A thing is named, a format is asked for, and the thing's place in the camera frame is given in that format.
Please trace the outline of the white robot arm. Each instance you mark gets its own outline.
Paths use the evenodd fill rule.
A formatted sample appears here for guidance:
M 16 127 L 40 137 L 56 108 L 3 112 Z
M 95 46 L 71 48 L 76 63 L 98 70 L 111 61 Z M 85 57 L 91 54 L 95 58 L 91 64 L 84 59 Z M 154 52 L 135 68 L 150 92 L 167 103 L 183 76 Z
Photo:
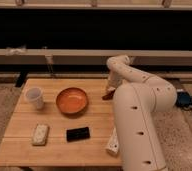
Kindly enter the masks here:
M 174 106 L 176 89 L 130 64 L 127 55 L 107 60 L 108 86 L 115 88 L 113 114 L 123 171 L 168 171 L 152 114 Z

